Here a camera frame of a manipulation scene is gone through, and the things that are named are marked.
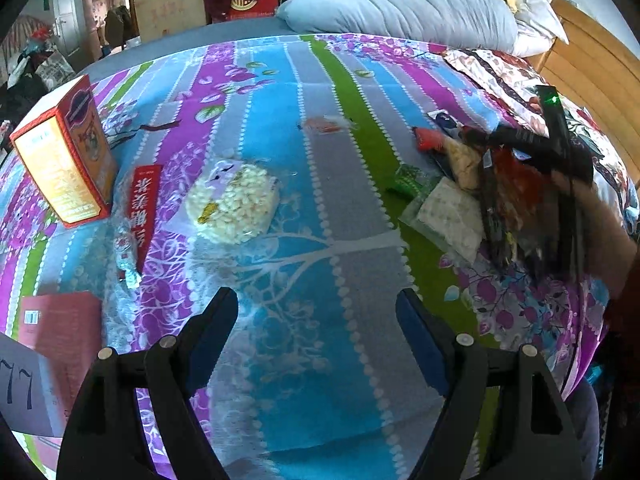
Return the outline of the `right hand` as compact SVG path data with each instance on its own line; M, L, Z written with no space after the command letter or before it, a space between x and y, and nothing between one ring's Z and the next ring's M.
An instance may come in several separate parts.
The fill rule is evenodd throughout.
M586 269L601 280L612 299L623 292L638 255L637 244L617 222L598 193L579 180L553 170L551 180L563 193L572 194L584 216Z

